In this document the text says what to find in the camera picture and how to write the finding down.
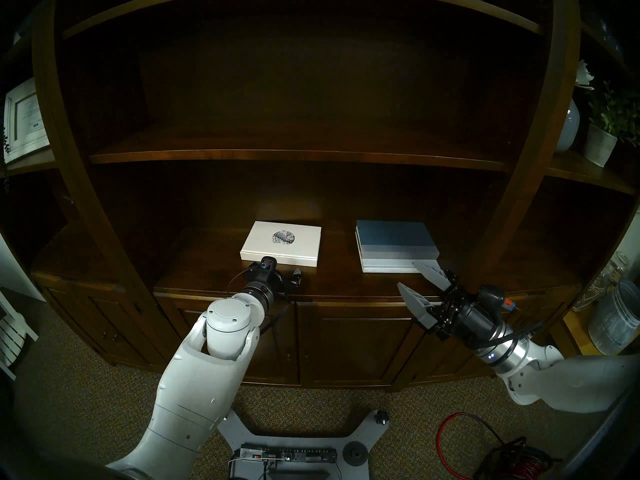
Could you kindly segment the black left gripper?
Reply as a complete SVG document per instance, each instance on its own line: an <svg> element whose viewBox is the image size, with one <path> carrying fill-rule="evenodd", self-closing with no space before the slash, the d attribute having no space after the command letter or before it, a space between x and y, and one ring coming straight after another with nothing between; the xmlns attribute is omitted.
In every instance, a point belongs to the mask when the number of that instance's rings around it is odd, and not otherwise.
<svg viewBox="0 0 640 480"><path fill-rule="evenodd" d="M292 294L294 286L301 285L302 272L296 268L290 277L286 277L277 270L277 265L275 257L252 262L248 267L248 290L261 294L268 302L273 302L277 296L286 298Z"/></svg>

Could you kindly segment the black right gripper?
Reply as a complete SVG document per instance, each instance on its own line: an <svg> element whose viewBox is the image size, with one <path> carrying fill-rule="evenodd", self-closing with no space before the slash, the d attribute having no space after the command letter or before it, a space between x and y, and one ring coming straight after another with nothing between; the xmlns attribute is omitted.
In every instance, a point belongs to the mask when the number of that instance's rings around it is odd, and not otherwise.
<svg viewBox="0 0 640 480"><path fill-rule="evenodd" d="M482 285L476 294L459 285L458 277L437 262L413 262L413 267L439 291L440 303L434 305L424 296L398 283L397 288L415 321L427 334L439 339L450 335L459 338L466 347L489 347L499 337L496 331L503 325L501 310L505 292L494 285ZM450 335L446 331L446 315L441 307L450 298Z"/></svg>

